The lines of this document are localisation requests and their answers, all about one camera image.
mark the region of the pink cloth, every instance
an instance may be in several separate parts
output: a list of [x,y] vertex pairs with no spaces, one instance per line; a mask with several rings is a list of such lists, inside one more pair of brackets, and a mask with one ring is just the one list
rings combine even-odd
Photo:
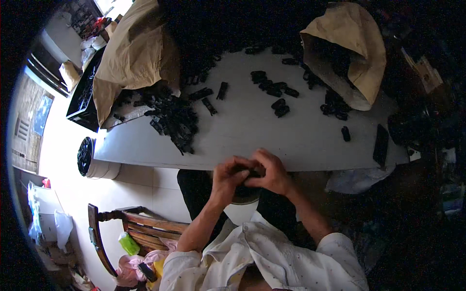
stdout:
[[154,262],[165,259],[169,254],[177,250],[178,241],[162,237],[160,237],[160,240],[168,247],[168,250],[153,250],[147,253],[145,257],[124,255],[120,258],[118,270],[116,271],[118,274],[116,278],[117,286],[134,287],[138,281],[147,280],[137,265],[146,263],[146,265],[150,266]]

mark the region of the wooden chair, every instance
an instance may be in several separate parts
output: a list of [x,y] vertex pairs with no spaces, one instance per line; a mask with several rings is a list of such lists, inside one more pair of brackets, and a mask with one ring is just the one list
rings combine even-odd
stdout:
[[[140,215],[140,213],[152,214],[152,217]],[[121,219],[124,231],[141,247],[140,256],[145,256],[152,250],[168,250],[159,238],[179,240],[179,237],[189,225],[157,217],[157,215],[142,206],[120,208],[111,212],[99,212],[96,206],[88,204],[88,214],[90,241],[94,245],[103,266],[114,277],[117,276],[117,272],[111,265],[103,248],[99,222]]]

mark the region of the green package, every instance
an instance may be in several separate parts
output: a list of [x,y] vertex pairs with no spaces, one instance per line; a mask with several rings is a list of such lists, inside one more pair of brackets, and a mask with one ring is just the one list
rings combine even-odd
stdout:
[[123,249],[128,253],[130,256],[137,255],[141,248],[139,245],[134,241],[132,237],[127,232],[122,232],[120,237],[118,238]]

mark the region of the brick wall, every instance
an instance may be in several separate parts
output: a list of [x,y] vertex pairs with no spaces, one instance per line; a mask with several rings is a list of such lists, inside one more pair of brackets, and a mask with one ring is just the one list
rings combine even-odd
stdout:
[[41,136],[33,131],[35,115],[42,96],[46,95],[51,99],[53,96],[27,75],[20,78],[16,94],[15,108],[12,114],[14,114],[15,120],[19,117],[29,127],[24,127],[28,128],[26,140],[17,135],[13,136],[12,162],[18,168],[37,173]]

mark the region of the black plastic crate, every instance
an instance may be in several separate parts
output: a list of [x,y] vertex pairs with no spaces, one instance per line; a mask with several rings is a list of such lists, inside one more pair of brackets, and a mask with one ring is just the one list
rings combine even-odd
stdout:
[[66,118],[77,124],[97,132],[99,129],[99,121],[97,118],[96,105],[94,104],[94,97],[92,94],[92,81],[89,79],[97,71],[102,59],[103,51],[105,47],[99,49],[92,60],[89,62],[86,70],[83,72],[79,83],[76,86],[76,90],[71,96],[71,102],[69,103],[68,112]]

